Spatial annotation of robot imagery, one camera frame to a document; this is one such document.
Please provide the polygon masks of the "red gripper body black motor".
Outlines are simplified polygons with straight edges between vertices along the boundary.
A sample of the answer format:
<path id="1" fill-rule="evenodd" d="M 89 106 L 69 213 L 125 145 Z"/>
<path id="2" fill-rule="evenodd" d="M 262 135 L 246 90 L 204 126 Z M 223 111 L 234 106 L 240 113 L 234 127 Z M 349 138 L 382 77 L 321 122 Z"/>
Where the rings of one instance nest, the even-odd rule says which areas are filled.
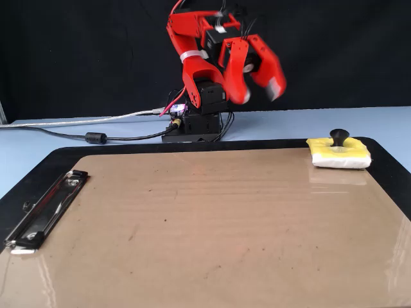
<path id="1" fill-rule="evenodd" d="M 218 34 L 218 68 L 221 73 L 225 72 L 227 69 L 232 47 L 235 43 L 234 39 L 240 37 L 239 34 L 228 34 L 228 33 L 219 33 Z M 243 64 L 243 73 L 250 74 L 256 72 L 261 65 L 261 58 L 257 54 L 255 48 L 251 44 L 252 38 L 249 35 L 241 37 L 242 40 L 247 42 L 248 51 Z"/>

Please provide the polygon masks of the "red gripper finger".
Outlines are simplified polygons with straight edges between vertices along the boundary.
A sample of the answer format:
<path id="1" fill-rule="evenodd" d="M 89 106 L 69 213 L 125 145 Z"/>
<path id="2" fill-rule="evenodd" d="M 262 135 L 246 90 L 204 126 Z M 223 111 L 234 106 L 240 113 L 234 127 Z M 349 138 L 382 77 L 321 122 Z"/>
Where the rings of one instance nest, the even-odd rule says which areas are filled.
<path id="1" fill-rule="evenodd" d="M 250 91 L 243 76 L 249 44 L 245 41 L 225 41 L 225 47 L 228 55 L 223 74 L 225 89 L 234 104 L 243 105 L 250 98 Z"/>
<path id="2" fill-rule="evenodd" d="M 259 35 L 250 36 L 250 45 L 261 60 L 257 71 L 251 73 L 254 83 L 266 89 L 270 101 L 282 96 L 286 89 L 286 78 L 276 54 Z"/>

